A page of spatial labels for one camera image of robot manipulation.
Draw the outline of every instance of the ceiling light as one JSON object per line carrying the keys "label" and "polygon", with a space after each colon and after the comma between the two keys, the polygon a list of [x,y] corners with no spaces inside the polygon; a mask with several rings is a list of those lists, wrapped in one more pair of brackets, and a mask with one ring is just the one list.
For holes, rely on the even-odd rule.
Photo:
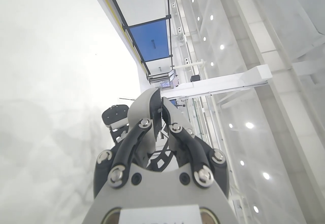
{"label": "ceiling light", "polygon": [[254,124],[252,124],[252,123],[246,123],[246,127],[248,129],[252,129],[254,127]]}
{"label": "ceiling light", "polygon": [[263,173],[263,176],[266,180],[269,180],[270,179],[270,175],[268,173]]}

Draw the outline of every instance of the monitor screen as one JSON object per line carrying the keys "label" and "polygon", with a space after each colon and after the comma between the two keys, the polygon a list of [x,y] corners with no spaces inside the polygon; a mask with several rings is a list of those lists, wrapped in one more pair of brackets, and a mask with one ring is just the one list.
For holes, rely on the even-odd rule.
{"label": "monitor screen", "polygon": [[162,87],[162,88],[170,87],[170,81],[169,80],[161,81],[160,87]]}
{"label": "monitor screen", "polygon": [[175,106],[176,105],[176,99],[170,100],[170,102]]}

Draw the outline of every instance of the blue banner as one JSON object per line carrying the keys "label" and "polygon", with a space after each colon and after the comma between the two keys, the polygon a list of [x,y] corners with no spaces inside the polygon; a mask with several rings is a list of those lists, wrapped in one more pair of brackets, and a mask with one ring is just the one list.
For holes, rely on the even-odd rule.
{"label": "blue banner", "polygon": [[144,61],[169,56],[166,21],[130,28]]}

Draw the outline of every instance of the silver bolt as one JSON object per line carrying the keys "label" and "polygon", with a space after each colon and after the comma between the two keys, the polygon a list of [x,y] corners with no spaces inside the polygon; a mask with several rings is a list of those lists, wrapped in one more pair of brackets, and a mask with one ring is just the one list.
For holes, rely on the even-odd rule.
{"label": "silver bolt", "polygon": [[143,118],[143,119],[141,120],[140,124],[139,124],[139,127],[145,129],[145,128],[148,127],[148,125],[150,125],[150,119],[148,119],[148,118]]}
{"label": "silver bolt", "polygon": [[123,172],[120,171],[120,170],[118,170],[118,169],[116,169],[116,170],[114,170],[114,171],[112,172],[112,175],[111,175],[111,178],[110,178],[110,179],[111,179],[113,182],[117,182],[117,181],[121,180],[122,177],[123,177]]}
{"label": "silver bolt", "polygon": [[174,123],[173,124],[173,130],[174,131],[178,131],[178,130],[180,130],[181,129],[181,126],[178,124],[178,123]]}
{"label": "silver bolt", "polygon": [[125,167],[123,165],[115,166],[112,170],[110,170],[107,177],[107,182],[111,187],[116,188],[122,184],[124,170]]}
{"label": "silver bolt", "polygon": [[189,135],[194,138],[195,134],[193,133],[192,129],[187,128],[186,131],[189,133]]}
{"label": "silver bolt", "polygon": [[97,163],[101,164],[104,160],[110,160],[113,156],[113,153],[109,150],[102,151],[97,157]]}
{"label": "silver bolt", "polygon": [[212,171],[207,166],[203,166],[199,172],[194,172],[194,178],[199,185],[205,188],[210,187],[214,181]]}
{"label": "silver bolt", "polygon": [[192,131],[191,129],[189,129],[189,128],[187,128],[186,131],[187,131],[190,135],[193,134],[193,131]]}
{"label": "silver bolt", "polygon": [[199,179],[203,182],[206,183],[210,178],[210,174],[207,170],[201,169],[199,171]]}
{"label": "silver bolt", "polygon": [[211,158],[217,164],[223,164],[225,162],[225,156],[222,151],[215,148],[215,154]]}
{"label": "silver bolt", "polygon": [[169,126],[170,130],[174,133],[179,133],[182,131],[182,126],[180,126],[178,123],[173,123]]}

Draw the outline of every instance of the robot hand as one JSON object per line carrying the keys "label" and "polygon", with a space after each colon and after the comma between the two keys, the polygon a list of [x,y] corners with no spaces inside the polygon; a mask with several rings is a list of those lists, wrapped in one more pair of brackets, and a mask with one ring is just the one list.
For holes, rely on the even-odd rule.
{"label": "robot hand", "polygon": [[[228,203],[224,154],[195,136],[190,122],[159,89],[148,89],[128,108],[102,115],[115,146],[101,152],[94,171],[94,203],[83,224],[238,223]],[[162,128],[168,140],[149,160]],[[178,169],[163,172],[175,156]]]}

